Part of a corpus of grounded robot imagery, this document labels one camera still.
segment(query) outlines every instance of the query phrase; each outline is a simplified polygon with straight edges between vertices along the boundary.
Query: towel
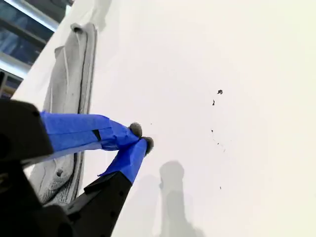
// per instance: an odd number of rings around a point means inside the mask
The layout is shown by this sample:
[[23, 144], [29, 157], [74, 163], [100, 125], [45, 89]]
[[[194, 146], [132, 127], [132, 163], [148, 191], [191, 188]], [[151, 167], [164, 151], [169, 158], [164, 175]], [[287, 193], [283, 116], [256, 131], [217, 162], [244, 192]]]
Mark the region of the towel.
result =
[[[71, 26], [64, 46], [55, 50], [43, 110], [59, 114], [88, 114], [97, 31], [91, 23]], [[32, 183], [43, 204], [65, 205], [77, 196], [84, 153], [36, 164]]]

